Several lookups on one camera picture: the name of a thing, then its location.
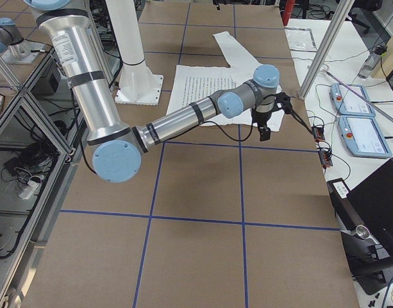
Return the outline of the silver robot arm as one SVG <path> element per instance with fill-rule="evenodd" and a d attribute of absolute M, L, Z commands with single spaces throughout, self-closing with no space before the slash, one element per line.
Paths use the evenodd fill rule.
<path fill-rule="evenodd" d="M 90 18 L 84 1 L 30 1 L 38 28 L 49 36 L 68 86 L 89 129 L 96 174 L 121 183 L 138 172 L 142 155 L 163 141 L 207 123 L 217 115 L 231 119 L 251 111 L 261 139 L 268 138 L 267 121 L 276 111 L 280 74 L 273 65 L 255 68 L 250 80 L 234 89 L 218 90 L 144 126 L 124 123 L 110 93 L 96 49 L 88 34 Z"/>

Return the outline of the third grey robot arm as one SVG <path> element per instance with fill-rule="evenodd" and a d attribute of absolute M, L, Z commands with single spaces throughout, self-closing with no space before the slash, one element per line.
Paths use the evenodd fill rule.
<path fill-rule="evenodd" d="M 24 37 L 11 18 L 0 17 L 0 53 L 5 52 L 9 46 L 15 46 L 24 41 Z"/>

